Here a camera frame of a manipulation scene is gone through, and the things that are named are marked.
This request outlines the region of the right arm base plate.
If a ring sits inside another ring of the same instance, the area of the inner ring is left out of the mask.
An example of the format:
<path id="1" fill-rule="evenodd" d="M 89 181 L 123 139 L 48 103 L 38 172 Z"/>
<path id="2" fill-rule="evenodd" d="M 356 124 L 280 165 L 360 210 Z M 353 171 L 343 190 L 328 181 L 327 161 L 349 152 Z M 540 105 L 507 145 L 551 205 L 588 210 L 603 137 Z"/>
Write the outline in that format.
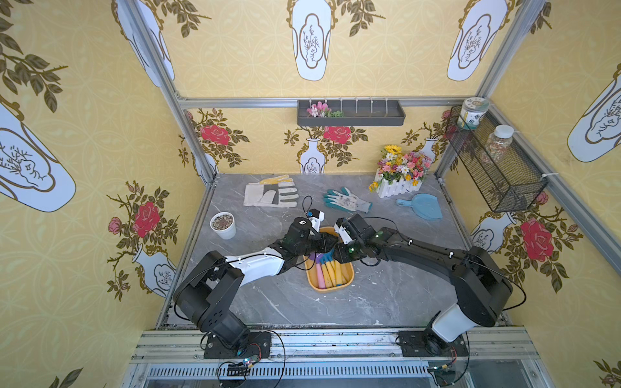
<path id="1" fill-rule="evenodd" d="M 443 342 L 432 331 L 399 331 L 396 336 L 403 357 L 467 357 L 469 347 L 464 336 Z"/>

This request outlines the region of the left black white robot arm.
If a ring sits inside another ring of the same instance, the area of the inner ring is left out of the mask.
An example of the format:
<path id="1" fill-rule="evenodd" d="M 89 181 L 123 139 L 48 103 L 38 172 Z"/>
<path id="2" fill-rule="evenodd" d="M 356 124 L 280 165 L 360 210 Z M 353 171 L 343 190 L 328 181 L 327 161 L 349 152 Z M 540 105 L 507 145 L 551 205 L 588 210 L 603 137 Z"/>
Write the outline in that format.
<path id="1" fill-rule="evenodd" d="M 311 221 L 296 218 L 283 238 L 261 251 L 241 256 L 208 252 L 181 281 L 173 302 L 203 333 L 216 336 L 228 349 L 244 349 L 250 342 L 250 331 L 230 311 L 239 289 L 286 273 L 298 265 L 301 256 L 328 253 L 338 242 L 333 234 L 318 232 Z"/>

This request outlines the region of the purple rake pink handle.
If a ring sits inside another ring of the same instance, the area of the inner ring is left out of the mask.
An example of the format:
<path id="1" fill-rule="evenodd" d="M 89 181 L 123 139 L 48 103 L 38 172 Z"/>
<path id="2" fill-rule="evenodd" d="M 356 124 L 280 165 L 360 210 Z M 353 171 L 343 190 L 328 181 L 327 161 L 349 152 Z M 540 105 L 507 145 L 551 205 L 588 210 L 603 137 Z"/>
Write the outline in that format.
<path id="1" fill-rule="evenodd" d="M 323 278 L 323 270 L 322 270 L 322 266 L 320 263 L 320 256 L 316 253 L 313 253 L 311 255 L 312 259 L 314 260 L 314 268 L 315 268 L 315 275 L 316 275 L 316 279 L 317 279 L 317 287 L 319 289 L 326 289 L 326 284 L 325 284 L 325 280 Z"/>

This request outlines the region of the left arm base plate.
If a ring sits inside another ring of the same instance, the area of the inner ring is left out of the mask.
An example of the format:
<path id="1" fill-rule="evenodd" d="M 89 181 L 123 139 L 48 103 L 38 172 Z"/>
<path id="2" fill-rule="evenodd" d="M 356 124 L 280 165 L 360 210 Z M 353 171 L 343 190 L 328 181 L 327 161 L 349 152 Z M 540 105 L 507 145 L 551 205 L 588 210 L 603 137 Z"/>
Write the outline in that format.
<path id="1" fill-rule="evenodd" d="M 238 360 L 257 356 L 260 360 L 268 358 L 273 336 L 267 331 L 251 331 L 237 344 L 226 344 L 214 334 L 205 334 L 201 349 L 205 359 Z"/>

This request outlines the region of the blue rake yellow handle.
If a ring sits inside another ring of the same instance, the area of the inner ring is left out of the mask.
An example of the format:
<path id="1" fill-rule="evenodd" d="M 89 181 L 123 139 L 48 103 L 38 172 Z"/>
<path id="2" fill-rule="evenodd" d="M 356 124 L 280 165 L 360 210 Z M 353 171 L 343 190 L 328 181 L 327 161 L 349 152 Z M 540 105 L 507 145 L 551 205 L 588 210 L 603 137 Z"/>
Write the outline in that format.
<path id="1" fill-rule="evenodd" d="M 342 264 L 337 260 L 336 253 L 332 255 L 332 262 L 334 265 L 334 272 L 336 275 L 336 285 L 343 286 L 347 283 L 347 278 L 343 273 Z"/>
<path id="2" fill-rule="evenodd" d="M 328 271 L 326 268 L 326 264 L 324 263 L 323 254 L 319 254 L 319 256 L 320 256 L 320 263 L 321 263 L 322 270 L 323 270 L 323 278 L 326 284 L 326 289 L 330 289 L 333 287 L 333 285 L 332 285 L 330 277 L 328 276 Z"/>
<path id="3" fill-rule="evenodd" d="M 323 256 L 323 259 L 324 259 L 324 263 L 326 264 L 326 268 L 327 268 L 327 271 L 328 271 L 328 276 L 331 279 L 332 285 L 334 287 L 336 287 L 337 286 L 336 285 L 336 275 L 335 275 L 335 272 L 334 272 L 334 265 L 333 265 L 333 262 L 332 262 L 332 253 L 331 252 L 326 253 Z"/>

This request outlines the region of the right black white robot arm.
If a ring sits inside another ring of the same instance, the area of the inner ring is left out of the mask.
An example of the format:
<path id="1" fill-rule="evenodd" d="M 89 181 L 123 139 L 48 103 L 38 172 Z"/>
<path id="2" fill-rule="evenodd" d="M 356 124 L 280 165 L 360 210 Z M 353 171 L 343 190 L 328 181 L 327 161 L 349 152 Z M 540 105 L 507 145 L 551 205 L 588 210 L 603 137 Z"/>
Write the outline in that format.
<path id="1" fill-rule="evenodd" d="M 375 230 L 358 214 L 335 225 L 342 243 L 333 257 L 341 263 L 375 258 L 411 265 L 448 281 L 457 302 L 439 312 L 425 329 L 430 341 L 449 344 L 470 329 L 496 325 L 513 292 L 510 281 L 485 250 L 464 251 L 409 238 L 388 227 Z"/>

